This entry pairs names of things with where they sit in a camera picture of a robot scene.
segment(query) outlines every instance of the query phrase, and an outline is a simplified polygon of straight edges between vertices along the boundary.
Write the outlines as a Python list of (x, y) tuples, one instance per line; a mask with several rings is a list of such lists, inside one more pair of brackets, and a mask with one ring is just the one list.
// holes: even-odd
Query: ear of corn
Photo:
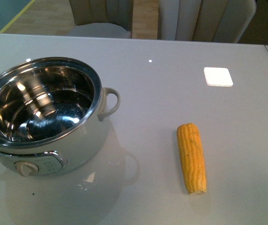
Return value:
[(187, 123), (178, 127), (176, 135), (186, 189), (189, 194), (205, 193), (207, 180), (199, 130)]

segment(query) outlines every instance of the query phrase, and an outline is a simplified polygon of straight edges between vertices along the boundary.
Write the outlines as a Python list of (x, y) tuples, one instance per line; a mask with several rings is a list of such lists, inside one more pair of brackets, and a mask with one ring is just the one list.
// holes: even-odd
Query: stainless steel pot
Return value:
[[(106, 109), (106, 97), (116, 105)], [(97, 73), (70, 58), (51, 57), (0, 75), (0, 162), (22, 176), (69, 171), (90, 159), (108, 132), (104, 120), (120, 96)]]

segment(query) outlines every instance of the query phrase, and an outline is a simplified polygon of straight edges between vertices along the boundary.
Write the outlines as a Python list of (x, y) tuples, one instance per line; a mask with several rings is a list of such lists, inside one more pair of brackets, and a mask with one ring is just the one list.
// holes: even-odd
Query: table surface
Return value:
[[(24, 178), (0, 163), (0, 224), (268, 224), (265, 46), (0, 34), (0, 73), (51, 56), (92, 66), (121, 105), (102, 149), (72, 172)], [(208, 86), (204, 67), (227, 68), (233, 86)], [(203, 195), (188, 195), (181, 173), (176, 128), (188, 122)]]

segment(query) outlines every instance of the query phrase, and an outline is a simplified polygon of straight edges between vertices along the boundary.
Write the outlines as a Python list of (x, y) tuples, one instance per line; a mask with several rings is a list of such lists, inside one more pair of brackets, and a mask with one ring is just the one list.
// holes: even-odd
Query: pot handle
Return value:
[[(115, 113), (120, 105), (120, 95), (119, 95), (118, 91), (116, 91), (113, 88), (102, 88), (102, 91), (103, 91), (104, 101), (103, 101), (102, 106), (100, 107), (99, 113), (97, 114), (99, 121), (103, 121), (104, 118)], [(116, 105), (112, 109), (105, 111), (106, 105), (107, 105), (107, 96), (109, 94), (115, 95), (117, 97), (117, 102), (116, 102)]]

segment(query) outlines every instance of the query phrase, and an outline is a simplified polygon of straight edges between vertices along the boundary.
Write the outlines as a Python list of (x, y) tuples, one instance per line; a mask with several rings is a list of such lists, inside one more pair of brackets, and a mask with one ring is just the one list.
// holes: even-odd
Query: white chair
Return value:
[(67, 36), (131, 38), (134, 0), (69, 0), (75, 27)]
[(237, 43), (255, 0), (160, 0), (158, 39)]

